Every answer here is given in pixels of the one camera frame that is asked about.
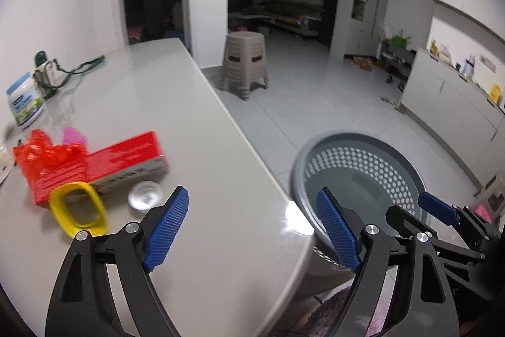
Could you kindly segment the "clear round plastic lid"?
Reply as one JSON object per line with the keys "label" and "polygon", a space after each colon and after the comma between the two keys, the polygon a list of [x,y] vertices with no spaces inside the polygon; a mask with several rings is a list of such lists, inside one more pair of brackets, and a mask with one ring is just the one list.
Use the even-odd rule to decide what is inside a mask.
{"label": "clear round plastic lid", "polygon": [[147,213],[150,209],[159,206],[162,200],[162,186],[151,180],[137,183],[128,193],[130,207],[142,213]]}

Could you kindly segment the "red toothpaste box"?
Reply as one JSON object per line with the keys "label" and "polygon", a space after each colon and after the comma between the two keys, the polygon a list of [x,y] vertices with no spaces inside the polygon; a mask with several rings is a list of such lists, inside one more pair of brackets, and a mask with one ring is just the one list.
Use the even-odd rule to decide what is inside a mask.
{"label": "red toothpaste box", "polygon": [[149,131],[67,162],[31,180],[29,187],[33,203],[40,205],[66,183],[82,181],[103,194],[137,178],[165,173],[168,168],[156,133]]}

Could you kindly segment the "beige stacked plastic stools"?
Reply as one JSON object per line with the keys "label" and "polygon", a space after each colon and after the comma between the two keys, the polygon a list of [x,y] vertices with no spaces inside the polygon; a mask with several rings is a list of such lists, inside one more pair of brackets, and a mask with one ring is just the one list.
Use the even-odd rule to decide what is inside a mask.
{"label": "beige stacked plastic stools", "polygon": [[251,87],[257,80],[269,87],[265,39],[262,33],[231,32],[226,36],[219,90],[229,83],[240,87],[241,99],[248,100]]}

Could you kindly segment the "pink plastic shuttlecock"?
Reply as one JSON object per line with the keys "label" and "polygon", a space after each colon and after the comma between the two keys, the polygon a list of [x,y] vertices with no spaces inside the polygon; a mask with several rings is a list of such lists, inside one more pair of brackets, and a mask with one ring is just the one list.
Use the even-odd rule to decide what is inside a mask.
{"label": "pink plastic shuttlecock", "polygon": [[74,127],[64,127],[62,131],[62,144],[86,146],[87,139],[78,129]]}

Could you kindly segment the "full cream milk powder jar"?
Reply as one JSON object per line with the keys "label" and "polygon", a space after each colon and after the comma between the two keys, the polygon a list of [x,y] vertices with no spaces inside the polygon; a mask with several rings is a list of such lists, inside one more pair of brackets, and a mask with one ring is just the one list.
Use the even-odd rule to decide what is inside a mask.
{"label": "full cream milk powder jar", "polygon": [[41,114],[44,100],[30,73],[25,73],[6,90],[10,112],[18,127],[28,127]]}

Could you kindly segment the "grey perforated waste basket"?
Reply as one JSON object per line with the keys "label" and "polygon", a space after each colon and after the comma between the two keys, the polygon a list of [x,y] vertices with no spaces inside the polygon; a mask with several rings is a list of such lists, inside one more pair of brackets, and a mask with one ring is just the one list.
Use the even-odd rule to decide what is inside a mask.
{"label": "grey perforated waste basket", "polygon": [[316,196],[327,187],[341,206],[365,223],[388,234],[386,211],[397,205],[423,223],[428,216],[418,205],[425,184],[417,169],[393,146],[352,131],[322,133],[301,148],[289,178],[289,194],[314,229],[314,257],[324,270],[345,272],[318,217]]}

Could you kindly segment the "green white water bottle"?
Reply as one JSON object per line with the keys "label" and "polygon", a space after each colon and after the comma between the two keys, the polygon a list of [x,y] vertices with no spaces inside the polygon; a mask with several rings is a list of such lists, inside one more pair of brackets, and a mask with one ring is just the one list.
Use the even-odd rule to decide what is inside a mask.
{"label": "green white water bottle", "polygon": [[58,89],[56,59],[49,59],[45,51],[39,51],[34,57],[35,70],[33,79],[44,100],[56,95]]}

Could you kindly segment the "yellow oval plastic lid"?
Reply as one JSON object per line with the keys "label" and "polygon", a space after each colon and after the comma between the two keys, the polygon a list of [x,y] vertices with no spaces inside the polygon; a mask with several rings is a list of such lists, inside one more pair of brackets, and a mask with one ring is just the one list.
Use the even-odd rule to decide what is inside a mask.
{"label": "yellow oval plastic lid", "polygon": [[93,237],[108,233],[106,209],[100,195],[88,183],[76,181],[55,188],[49,195],[49,207],[67,236],[82,230]]}

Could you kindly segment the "dark shoe rack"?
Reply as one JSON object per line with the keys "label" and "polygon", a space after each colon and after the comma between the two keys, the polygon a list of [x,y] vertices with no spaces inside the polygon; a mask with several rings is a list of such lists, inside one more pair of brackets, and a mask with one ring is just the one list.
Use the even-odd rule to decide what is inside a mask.
{"label": "dark shoe rack", "polygon": [[389,75],[407,81],[417,52],[394,45],[389,39],[382,41],[377,64]]}

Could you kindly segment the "white floor cabinet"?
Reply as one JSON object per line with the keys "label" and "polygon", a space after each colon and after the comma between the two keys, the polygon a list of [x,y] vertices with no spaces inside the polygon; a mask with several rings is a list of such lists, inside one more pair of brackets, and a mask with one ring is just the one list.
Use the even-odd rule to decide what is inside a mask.
{"label": "white floor cabinet", "polygon": [[450,65],[419,49],[400,100],[476,186],[504,170],[504,112]]}

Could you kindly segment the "red plastic bag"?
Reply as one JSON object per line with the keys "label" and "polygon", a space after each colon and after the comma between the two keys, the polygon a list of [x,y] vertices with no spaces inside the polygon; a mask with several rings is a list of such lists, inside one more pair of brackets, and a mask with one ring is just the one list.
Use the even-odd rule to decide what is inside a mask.
{"label": "red plastic bag", "polygon": [[37,180],[88,154],[87,144],[63,145],[61,142],[55,145],[41,129],[31,130],[28,140],[15,146],[12,151],[16,165],[28,181]]}

